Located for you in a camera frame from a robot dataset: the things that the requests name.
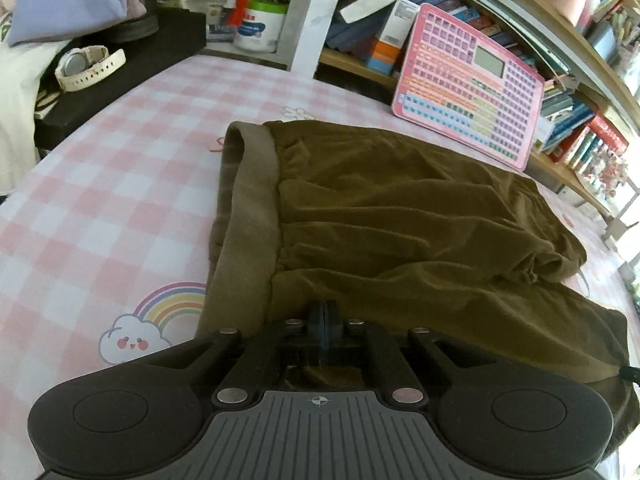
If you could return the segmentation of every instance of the olive brown garment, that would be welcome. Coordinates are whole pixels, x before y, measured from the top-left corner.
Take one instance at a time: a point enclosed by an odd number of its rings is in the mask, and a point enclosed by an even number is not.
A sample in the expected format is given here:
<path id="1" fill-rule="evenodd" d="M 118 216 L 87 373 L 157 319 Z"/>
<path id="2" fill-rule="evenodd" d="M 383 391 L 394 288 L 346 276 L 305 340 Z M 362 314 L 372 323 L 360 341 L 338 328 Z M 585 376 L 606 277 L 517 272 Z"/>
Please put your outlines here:
<path id="1" fill-rule="evenodd" d="M 586 252 L 526 177 L 385 130 L 233 123 L 210 259 L 199 335 L 333 299 L 344 318 L 427 326 L 592 385 L 610 449 L 638 424 L 616 377 L 626 319 L 560 283 Z"/>

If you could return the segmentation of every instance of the rainbow print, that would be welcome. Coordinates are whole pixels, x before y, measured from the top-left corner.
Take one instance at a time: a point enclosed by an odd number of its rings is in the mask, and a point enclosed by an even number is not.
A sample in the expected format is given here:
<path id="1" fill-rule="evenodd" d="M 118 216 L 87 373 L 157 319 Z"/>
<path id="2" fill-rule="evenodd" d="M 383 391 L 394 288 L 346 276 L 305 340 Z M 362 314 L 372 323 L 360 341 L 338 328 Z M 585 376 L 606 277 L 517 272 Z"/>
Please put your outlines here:
<path id="1" fill-rule="evenodd" d="M 140 321 L 152 322 L 162 333 L 166 324 L 176 316 L 199 316 L 204 305 L 204 295 L 204 283 L 171 283 L 149 294 L 136 307 L 133 315 Z"/>

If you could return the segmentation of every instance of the gray ribbed plate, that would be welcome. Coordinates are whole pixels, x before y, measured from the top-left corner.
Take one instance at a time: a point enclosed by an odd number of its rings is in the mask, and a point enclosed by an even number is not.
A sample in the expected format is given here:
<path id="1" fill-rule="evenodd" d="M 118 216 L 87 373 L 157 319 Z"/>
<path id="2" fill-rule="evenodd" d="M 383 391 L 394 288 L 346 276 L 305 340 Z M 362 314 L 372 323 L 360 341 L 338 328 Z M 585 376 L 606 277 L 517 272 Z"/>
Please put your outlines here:
<path id="1" fill-rule="evenodd" d="M 373 392 L 266 392 L 248 410 L 215 416 L 190 452 L 136 480 L 498 478 L 450 452 L 423 416 L 389 409 Z M 567 478 L 600 476 L 585 470 Z"/>

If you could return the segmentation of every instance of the silver bolt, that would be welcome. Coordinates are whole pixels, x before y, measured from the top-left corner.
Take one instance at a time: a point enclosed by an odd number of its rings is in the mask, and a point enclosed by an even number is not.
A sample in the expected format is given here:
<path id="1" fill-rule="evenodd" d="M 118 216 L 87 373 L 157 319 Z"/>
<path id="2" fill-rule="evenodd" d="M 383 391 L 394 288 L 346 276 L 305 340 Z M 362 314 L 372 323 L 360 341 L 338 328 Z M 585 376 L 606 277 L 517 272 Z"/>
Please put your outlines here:
<path id="1" fill-rule="evenodd" d="M 415 404 L 424 398 L 422 392 L 415 388 L 398 388 L 391 396 L 402 404 Z"/>
<path id="2" fill-rule="evenodd" d="M 241 388 L 225 388 L 218 392 L 218 400 L 225 404 L 243 402 L 248 396 L 248 393 Z"/>

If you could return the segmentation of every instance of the tablecloth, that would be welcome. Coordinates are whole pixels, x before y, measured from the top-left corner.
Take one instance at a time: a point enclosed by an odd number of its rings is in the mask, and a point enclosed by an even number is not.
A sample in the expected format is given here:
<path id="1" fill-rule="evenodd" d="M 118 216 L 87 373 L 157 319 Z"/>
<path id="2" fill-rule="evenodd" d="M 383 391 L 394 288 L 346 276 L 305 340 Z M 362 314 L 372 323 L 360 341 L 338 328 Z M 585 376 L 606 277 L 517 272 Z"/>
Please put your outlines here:
<path id="1" fill-rule="evenodd" d="M 1 480 L 41 471 L 26 420 L 42 393 L 193 336 L 228 124 L 306 118 L 388 128 L 503 167 L 379 102 L 281 70 L 196 56 L 149 79 L 47 155 L 0 207 Z M 591 299 L 627 315 L 637 364 L 640 322 L 617 256 L 590 220 L 539 188 L 587 249 Z M 579 278 L 569 285 L 586 293 Z M 115 328 L 120 337 L 105 338 Z M 621 478 L 633 447 L 600 470 Z"/>

